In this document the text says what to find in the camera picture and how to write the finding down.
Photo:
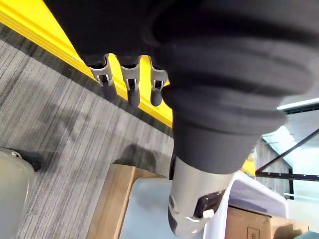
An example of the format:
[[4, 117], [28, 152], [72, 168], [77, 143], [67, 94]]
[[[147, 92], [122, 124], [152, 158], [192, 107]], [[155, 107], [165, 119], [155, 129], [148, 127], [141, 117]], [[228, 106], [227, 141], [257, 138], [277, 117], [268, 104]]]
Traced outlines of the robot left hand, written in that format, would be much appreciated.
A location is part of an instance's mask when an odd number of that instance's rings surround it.
[[201, 231], [261, 135], [285, 123], [283, 98], [318, 75], [316, 0], [47, 0], [83, 62], [109, 86], [117, 56], [128, 91], [138, 58], [167, 73], [174, 157], [168, 221], [182, 238]]

